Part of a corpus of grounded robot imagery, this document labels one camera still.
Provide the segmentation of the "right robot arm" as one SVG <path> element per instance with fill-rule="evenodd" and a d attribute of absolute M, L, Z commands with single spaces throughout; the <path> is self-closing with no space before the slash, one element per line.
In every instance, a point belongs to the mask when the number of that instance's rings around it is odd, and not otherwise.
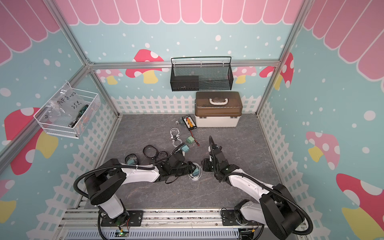
<path fill-rule="evenodd" d="M 306 236 L 313 232 L 314 223 L 300 207 L 288 189 L 282 185 L 266 184 L 250 176 L 240 167 L 229 164 L 222 148 L 210 143 L 210 157 L 202 161 L 205 172 L 213 172 L 219 182 L 225 182 L 247 193 L 257 203 L 243 200 L 234 209 L 241 220 L 254 221 L 264 226 L 280 240 L 291 234 Z"/>

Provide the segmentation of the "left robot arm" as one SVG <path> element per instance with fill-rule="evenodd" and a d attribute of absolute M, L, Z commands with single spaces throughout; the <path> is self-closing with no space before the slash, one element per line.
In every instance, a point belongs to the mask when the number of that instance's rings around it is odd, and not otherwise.
<path fill-rule="evenodd" d="M 110 159 L 99 168 L 79 176 L 73 188 L 110 219 L 116 219 L 127 215 L 122 201 L 116 195 L 122 185 L 139 182 L 169 184 L 170 177 L 183 176 L 198 180 L 201 174 L 200 165 L 186 162 L 184 154 L 178 151 L 145 166 L 121 164 L 117 159 Z"/>

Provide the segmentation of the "black orange battery pack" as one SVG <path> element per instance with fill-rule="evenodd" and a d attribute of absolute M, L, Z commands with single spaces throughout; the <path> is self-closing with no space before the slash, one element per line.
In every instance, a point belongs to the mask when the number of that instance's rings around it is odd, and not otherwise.
<path fill-rule="evenodd" d="M 185 123 L 186 127 L 188 128 L 189 131 L 192 131 L 197 128 L 196 123 L 192 119 L 190 115 L 186 115 L 182 117 L 183 122 Z"/>

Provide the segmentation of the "green charger cube far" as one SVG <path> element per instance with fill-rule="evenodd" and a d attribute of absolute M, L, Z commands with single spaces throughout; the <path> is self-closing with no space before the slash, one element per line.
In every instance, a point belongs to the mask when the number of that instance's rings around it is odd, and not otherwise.
<path fill-rule="evenodd" d="M 194 137 L 189 136 L 189 137 L 186 138 L 186 143 L 187 143 L 187 144 L 191 145 L 191 144 L 193 144 L 194 142 L 195 142 L 195 138 L 194 138 Z"/>

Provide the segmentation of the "brown lidded storage box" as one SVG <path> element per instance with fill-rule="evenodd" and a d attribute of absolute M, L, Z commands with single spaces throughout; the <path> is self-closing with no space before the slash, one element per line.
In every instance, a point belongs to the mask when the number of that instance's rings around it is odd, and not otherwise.
<path fill-rule="evenodd" d="M 195 119 L 199 128 L 236 127 L 242 111 L 243 103 L 238 92 L 196 92 Z"/>

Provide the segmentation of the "green circuit board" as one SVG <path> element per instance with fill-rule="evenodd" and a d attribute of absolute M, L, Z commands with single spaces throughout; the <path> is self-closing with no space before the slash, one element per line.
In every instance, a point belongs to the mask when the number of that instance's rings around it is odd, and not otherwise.
<path fill-rule="evenodd" d="M 116 230 L 115 237 L 116 238 L 127 238 L 129 236 L 129 231 L 124 230 Z"/>

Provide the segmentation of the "clear plastic labelled bag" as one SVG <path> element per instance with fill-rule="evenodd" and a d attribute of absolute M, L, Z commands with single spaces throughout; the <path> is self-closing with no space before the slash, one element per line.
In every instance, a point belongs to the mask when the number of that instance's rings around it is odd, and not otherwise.
<path fill-rule="evenodd" d="M 87 102 L 69 83 L 66 83 L 47 102 L 45 118 L 51 122 L 59 118 L 69 118 L 72 122 L 85 105 L 88 105 Z"/>

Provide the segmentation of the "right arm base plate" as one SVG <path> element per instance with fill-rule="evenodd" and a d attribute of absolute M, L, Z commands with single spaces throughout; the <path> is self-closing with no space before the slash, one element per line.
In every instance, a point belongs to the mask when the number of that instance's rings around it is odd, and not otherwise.
<path fill-rule="evenodd" d="M 220 210 L 223 226 L 260 226 L 261 224 L 255 221 L 246 220 L 239 211 L 234 209 L 222 208 Z"/>

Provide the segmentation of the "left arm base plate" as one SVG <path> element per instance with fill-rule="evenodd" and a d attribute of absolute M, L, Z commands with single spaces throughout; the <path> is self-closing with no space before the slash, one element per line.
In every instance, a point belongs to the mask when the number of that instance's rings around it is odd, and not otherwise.
<path fill-rule="evenodd" d="M 125 211 L 118 217 L 112 219 L 107 214 L 102 216 L 102 227 L 140 227 L 144 211 Z"/>

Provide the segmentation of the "black mesh wall basket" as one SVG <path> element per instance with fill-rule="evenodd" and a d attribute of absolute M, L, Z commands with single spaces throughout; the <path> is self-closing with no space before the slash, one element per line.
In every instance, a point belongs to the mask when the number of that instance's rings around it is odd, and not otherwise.
<path fill-rule="evenodd" d="M 232 58 L 178 57 L 171 58 L 171 89 L 173 92 L 230 91 L 234 76 Z"/>

